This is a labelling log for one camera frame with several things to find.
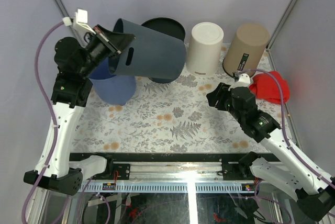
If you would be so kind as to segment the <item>cream white bin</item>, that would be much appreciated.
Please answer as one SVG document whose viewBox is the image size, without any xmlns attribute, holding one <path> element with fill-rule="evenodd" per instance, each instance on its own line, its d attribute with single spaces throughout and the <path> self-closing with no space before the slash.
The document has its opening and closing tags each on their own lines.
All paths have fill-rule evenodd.
<svg viewBox="0 0 335 224">
<path fill-rule="evenodd" d="M 196 76 L 212 76 L 218 69 L 223 29 L 211 22 L 196 24 L 191 31 L 188 45 L 186 68 Z"/>
</svg>

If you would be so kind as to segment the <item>tan cylindrical bin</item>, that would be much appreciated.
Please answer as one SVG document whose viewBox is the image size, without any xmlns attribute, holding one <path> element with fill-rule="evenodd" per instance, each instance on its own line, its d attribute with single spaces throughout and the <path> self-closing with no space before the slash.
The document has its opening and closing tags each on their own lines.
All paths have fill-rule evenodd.
<svg viewBox="0 0 335 224">
<path fill-rule="evenodd" d="M 247 74 L 253 76 L 269 39 L 270 34 L 262 25 L 240 25 L 222 63 L 225 73 L 233 76 L 236 71 L 248 70 Z"/>
</svg>

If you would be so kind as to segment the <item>dark teal bin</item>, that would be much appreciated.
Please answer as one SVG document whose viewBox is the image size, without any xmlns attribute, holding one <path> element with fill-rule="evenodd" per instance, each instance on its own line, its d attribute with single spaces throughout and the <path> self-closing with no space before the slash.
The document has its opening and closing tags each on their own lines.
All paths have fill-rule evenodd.
<svg viewBox="0 0 335 224">
<path fill-rule="evenodd" d="M 173 64 L 160 64 L 157 59 L 159 54 L 166 51 L 175 54 L 183 52 L 183 43 L 178 39 L 121 18 L 114 25 L 113 32 L 131 33 L 136 38 L 118 59 L 108 60 L 111 74 L 162 79 L 170 79 L 178 74 Z"/>
</svg>

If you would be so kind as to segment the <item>dark navy tall bin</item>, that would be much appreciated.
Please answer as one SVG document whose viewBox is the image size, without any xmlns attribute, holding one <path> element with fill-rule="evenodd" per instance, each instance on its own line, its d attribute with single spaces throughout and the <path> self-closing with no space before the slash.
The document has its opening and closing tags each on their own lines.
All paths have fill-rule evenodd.
<svg viewBox="0 0 335 224">
<path fill-rule="evenodd" d="M 166 51 L 157 56 L 157 59 L 160 60 L 160 64 L 163 63 L 173 64 L 177 68 L 178 74 L 174 74 L 174 76 L 170 79 L 162 79 L 158 77 L 149 78 L 151 81 L 159 84 L 167 84 L 175 81 L 181 74 L 181 71 L 184 68 L 186 60 L 186 46 L 184 44 L 186 31 L 184 27 L 178 21 L 167 17 L 152 18 L 145 21 L 141 25 L 148 29 L 155 30 L 167 36 L 178 39 L 183 43 L 184 46 L 183 52 L 175 54 L 172 51 Z"/>
</svg>

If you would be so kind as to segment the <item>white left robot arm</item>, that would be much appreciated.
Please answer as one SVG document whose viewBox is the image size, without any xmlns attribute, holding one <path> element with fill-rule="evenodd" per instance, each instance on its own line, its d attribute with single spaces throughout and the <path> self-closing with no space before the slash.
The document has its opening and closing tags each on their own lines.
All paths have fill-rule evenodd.
<svg viewBox="0 0 335 224">
<path fill-rule="evenodd" d="M 73 37 L 60 39 L 54 47 L 58 74 L 47 99 L 50 128 L 38 164 L 24 174 L 27 184 L 69 196 L 78 192 L 86 178 L 114 175 L 115 167 L 99 155 L 71 163 L 69 145 L 93 86 L 89 75 L 105 59 L 120 57 L 135 39 L 133 34 L 112 32 L 100 25 L 89 35 L 85 47 Z"/>
</svg>

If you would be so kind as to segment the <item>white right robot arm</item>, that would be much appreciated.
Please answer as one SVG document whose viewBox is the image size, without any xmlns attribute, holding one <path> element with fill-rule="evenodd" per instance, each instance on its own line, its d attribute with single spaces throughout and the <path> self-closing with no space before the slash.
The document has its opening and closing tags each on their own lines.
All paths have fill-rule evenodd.
<svg viewBox="0 0 335 224">
<path fill-rule="evenodd" d="M 287 168 L 282 170 L 264 157 L 249 152 L 239 160 L 244 179 L 263 179 L 290 196 L 311 220 L 321 221 L 334 207 L 334 176 L 316 165 L 292 141 L 268 113 L 258 109 L 255 95 L 247 87 L 220 83 L 206 95 L 210 107 L 230 113 L 242 131 L 268 149 Z"/>
</svg>

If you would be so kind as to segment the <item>light blue plastic bin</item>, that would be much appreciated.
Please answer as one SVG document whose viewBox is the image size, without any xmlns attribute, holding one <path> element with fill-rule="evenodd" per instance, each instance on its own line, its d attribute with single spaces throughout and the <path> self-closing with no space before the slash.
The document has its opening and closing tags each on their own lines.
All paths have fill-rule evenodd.
<svg viewBox="0 0 335 224">
<path fill-rule="evenodd" d="M 89 76 L 100 99 L 110 105 L 125 105 L 136 91 L 136 78 L 112 75 L 106 58 Z"/>
</svg>

